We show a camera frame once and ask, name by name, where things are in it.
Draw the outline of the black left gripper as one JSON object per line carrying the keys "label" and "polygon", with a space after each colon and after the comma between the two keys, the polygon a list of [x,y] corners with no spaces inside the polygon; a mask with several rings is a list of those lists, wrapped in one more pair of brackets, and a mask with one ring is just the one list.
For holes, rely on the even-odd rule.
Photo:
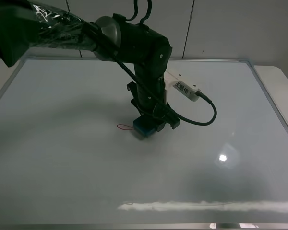
{"label": "black left gripper", "polygon": [[155,95],[158,100],[153,98],[143,87],[138,83],[131,82],[127,85],[127,89],[133,96],[132,104],[138,109],[140,114],[146,114],[155,118],[156,132],[160,132],[165,124],[168,123],[172,129],[176,129],[180,125],[180,119],[169,112],[168,103],[166,102],[166,90],[164,74],[151,76],[146,71],[137,71],[135,76]]}

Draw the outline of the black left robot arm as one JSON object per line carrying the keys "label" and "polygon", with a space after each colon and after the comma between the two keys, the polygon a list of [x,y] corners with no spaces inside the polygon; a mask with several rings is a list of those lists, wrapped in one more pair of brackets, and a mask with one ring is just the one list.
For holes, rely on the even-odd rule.
{"label": "black left robot arm", "polygon": [[0,58],[13,66],[32,47],[88,50],[119,64],[132,78],[127,88],[140,117],[139,131],[176,128],[180,119],[166,101],[165,72],[172,47],[143,23],[119,15],[87,22],[70,12],[29,0],[0,0]]}

